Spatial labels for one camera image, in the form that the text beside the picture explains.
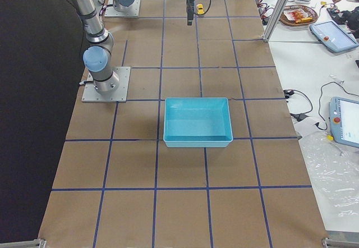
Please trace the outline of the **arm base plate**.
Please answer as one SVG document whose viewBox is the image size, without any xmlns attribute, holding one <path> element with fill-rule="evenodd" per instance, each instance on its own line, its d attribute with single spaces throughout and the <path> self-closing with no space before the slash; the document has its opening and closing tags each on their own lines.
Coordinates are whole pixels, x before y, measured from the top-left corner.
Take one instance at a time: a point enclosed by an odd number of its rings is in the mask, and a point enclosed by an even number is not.
<svg viewBox="0 0 359 248">
<path fill-rule="evenodd" d="M 113 67 L 112 77 L 103 82 L 95 81 L 91 73 L 88 73 L 81 101 L 83 103 L 125 103 L 130 73 L 131 67 Z"/>
<path fill-rule="evenodd" d="M 140 12 L 141 0 L 135 0 L 133 4 L 126 7 L 123 5 L 115 5 L 113 0 L 108 0 L 104 16 L 107 18 L 137 18 Z"/>
</svg>

